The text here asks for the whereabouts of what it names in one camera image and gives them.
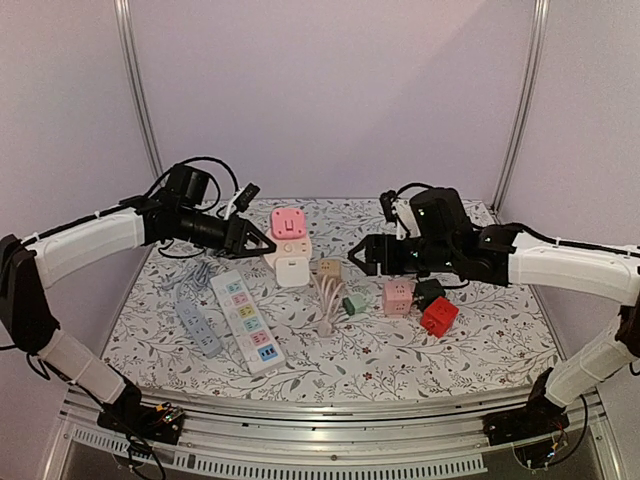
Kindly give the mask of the dark green cube socket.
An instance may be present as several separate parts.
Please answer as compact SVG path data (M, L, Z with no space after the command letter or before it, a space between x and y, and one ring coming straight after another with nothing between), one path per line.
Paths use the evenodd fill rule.
M415 285L413 293L414 304L421 311L424 311L436 299L445 296L446 292L442 284L437 279L419 281Z

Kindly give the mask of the pink cube socket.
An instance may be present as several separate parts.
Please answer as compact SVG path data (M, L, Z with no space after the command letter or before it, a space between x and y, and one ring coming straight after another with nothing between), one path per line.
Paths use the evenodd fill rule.
M414 283L404 279L385 283L382 294L383 312L389 317L405 317L413 303Z

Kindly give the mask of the beige cube socket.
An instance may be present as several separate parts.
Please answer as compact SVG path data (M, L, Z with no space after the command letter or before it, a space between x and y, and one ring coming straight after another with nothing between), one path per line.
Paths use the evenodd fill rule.
M321 258L317 265L317 274L321 278L334 279L339 282L342 280L342 264L339 259Z

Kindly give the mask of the pink round socket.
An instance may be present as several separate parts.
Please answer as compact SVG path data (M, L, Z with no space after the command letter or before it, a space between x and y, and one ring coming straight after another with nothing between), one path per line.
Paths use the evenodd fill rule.
M304 257L309 261L312 257L312 244L309 235L296 239L276 239L269 230L266 236L276 244L276 251L263 256L266 264L271 268L275 268L275 262L279 258Z

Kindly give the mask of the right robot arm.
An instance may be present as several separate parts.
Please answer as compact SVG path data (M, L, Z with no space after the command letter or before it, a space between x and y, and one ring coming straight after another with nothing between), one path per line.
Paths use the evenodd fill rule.
M568 360L536 379L526 404L487 415L483 431L500 445L566 427L566 408L639 358L639 249L545 236L521 223L480 227L457 190L424 185L410 199L380 197L393 234L370 234L349 253L368 276L453 273L491 285L540 285L582 292L620 305L612 324Z

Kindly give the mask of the pink heart adapter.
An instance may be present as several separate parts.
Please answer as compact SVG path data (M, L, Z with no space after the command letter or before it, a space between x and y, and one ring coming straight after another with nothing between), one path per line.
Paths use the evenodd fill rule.
M271 213L271 231L278 240L293 240L307 234L306 217L299 208L276 208Z

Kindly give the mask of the red cube socket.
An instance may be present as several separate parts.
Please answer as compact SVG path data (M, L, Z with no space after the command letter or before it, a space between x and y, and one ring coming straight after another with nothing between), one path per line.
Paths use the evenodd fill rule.
M449 331L458 313L455 305L440 296L424 310L420 325L429 335L441 338Z

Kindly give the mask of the green cube adapter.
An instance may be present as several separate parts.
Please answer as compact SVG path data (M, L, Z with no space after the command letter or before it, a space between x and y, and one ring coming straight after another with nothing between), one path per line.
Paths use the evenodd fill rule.
M342 306L349 316L354 316L366 311L367 301L363 295L355 293L345 296L342 299Z

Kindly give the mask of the white adapter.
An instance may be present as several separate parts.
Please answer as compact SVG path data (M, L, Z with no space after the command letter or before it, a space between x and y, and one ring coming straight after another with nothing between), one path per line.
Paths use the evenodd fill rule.
M278 258L274 267L276 281L281 287L302 287L309 283L309 260L303 256Z

